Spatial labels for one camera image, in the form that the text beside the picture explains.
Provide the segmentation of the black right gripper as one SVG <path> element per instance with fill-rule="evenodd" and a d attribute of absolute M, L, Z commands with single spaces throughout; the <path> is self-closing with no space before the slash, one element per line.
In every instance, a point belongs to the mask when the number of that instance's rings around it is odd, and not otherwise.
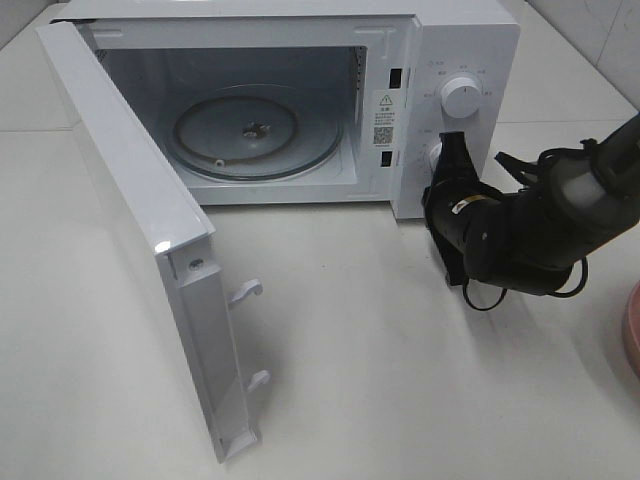
<path fill-rule="evenodd" d="M 423 194 L 425 221 L 449 286 L 469 280 L 531 295 L 549 295 L 571 266 L 551 269 L 517 256 L 506 197 L 479 179 L 462 131 L 439 135 L 441 151 Z"/>

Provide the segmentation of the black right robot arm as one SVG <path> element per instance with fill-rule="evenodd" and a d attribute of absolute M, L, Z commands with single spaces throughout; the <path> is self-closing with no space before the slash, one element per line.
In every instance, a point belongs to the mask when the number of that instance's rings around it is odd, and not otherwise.
<path fill-rule="evenodd" d="M 639 222 L 639 119 L 604 141 L 553 148 L 533 162 L 504 152 L 495 159 L 521 189 L 482 182 L 461 132 L 442 147 L 422 204 L 426 226 L 450 285 L 475 280 L 503 292 L 567 297 L 574 265 Z"/>

